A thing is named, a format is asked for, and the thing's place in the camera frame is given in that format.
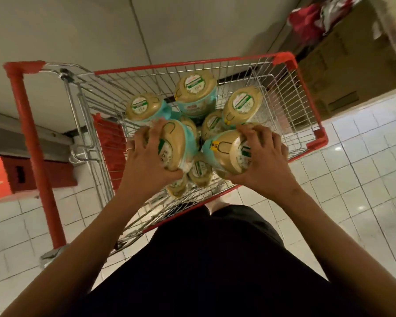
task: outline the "metal wire mesh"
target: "metal wire mesh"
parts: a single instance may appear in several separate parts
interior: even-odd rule
[[[215,76],[218,80],[218,109],[225,105],[237,89],[249,85],[258,87],[264,95],[263,104],[251,121],[268,126],[280,134],[289,148],[290,158],[307,151],[306,144],[316,139],[314,131],[319,129],[297,71],[288,69],[284,63],[274,65],[269,56],[96,73],[79,65],[55,63],[47,64],[47,67],[43,71],[56,73],[64,81],[79,132],[82,133],[82,126],[86,127],[87,135],[81,134],[82,144],[73,148],[73,162],[88,162],[102,206],[114,196],[114,191],[92,114],[100,113],[104,120],[119,125],[123,130],[122,139],[127,140],[139,128],[125,116],[127,102],[139,93],[153,92],[161,95],[172,105],[173,110],[178,111],[174,89],[187,72],[209,70]],[[232,186],[231,182],[213,174],[209,187],[198,188],[189,183],[189,191],[180,199],[174,199],[162,190],[127,225],[115,251],[131,245],[153,225],[191,205],[220,195]]]

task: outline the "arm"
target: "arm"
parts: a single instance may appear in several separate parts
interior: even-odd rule
[[[135,134],[135,150],[128,158],[116,196],[99,216],[42,271],[2,313],[9,316],[58,316],[85,295],[106,262],[123,228],[137,210],[164,186],[182,177],[160,165],[158,141],[164,122],[150,130],[144,147],[144,133]]]
[[[232,182],[247,186],[282,207],[314,255],[367,311],[396,316],[396,279],[302,190],[287,164],[287,149],[280,136],[262,126],[238,129],[247,137],[252,157],[249,169],[232,176]]]

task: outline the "red box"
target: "red box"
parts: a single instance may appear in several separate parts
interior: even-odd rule
[[[45,161],[53,188],[76,186],[71,163]],[[0,202],[38,195],[31,161],[26,158],[0,157]]]

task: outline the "hand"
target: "hand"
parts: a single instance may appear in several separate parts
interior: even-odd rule
[[[128,141],[125,170],[116,193],[118,199],[128,197],[143,204],[165,186],[182,178],[182,170],[166,170],[160,162],[158,144],[164,124],[165,120],[160,119],[151,129],[141,127],[134,139]],[[145,134],[148,131],[146,144]]]
[[[284,204],[293,192],[301,191],[301,186],[288,165],[288,148],[282,144],[277,133],[262,125],[252,129],[238,125],[237,130],[247,138],[251,148],[251,164],[246,172],[229,175],[228,179],[258,192],[278,205]]]

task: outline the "forearm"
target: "forearm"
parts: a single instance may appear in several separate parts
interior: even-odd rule
[[[314,200],[296,190],[280,206],[317,258],[373,314],[396,316],[396,279],[335,224]]]
[[[59,315],[91,286],[141,201],[113,198],[99,216],[15,299],[2,316]]]

